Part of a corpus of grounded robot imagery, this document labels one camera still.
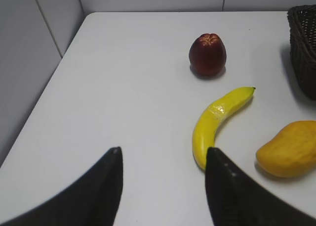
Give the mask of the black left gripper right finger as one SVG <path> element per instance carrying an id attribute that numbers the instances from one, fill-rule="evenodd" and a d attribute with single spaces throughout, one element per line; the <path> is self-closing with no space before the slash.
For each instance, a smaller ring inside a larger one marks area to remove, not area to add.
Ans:
<path id="1" fill-rule="evenodd" d="M 215 226 L 314 226 L 315 218 L 271 194 L 221 149 L 207 151 L 205 191 Z"/>

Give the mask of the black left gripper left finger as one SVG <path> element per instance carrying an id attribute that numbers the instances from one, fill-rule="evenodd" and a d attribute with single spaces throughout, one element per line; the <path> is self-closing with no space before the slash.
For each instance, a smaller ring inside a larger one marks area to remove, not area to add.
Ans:
<path id="1" fill-rule="evenodd" d="M 122 150 L 113 147 L 69 187 L 4 225 L 112 226 L 122 189 Z"/>

